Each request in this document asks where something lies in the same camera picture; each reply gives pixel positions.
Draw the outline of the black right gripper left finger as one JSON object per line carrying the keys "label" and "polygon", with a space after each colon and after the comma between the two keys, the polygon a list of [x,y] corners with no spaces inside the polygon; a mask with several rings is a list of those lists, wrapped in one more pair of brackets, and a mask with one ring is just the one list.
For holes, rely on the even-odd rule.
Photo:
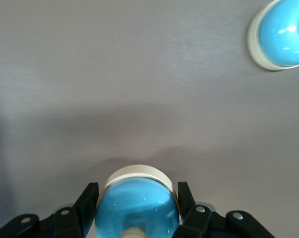
{"label": "black right gripper left finger", "polygon": [[0,238],[85,238],[95,219],[98,196],[98,183],[89,183],[73,206],[43,220],[36,214],[19,215],[0,228]]}

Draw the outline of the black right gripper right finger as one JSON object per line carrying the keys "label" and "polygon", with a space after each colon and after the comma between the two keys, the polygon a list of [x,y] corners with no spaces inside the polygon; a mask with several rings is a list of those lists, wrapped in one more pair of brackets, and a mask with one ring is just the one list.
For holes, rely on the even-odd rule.
{"label": "black right gripper right finger", "polygon": [[178,183],[182,224],[179,238],[272,238],[273,235],[250,213],[234,210],[224,217],[209,204],[197,204],[187,182]]}

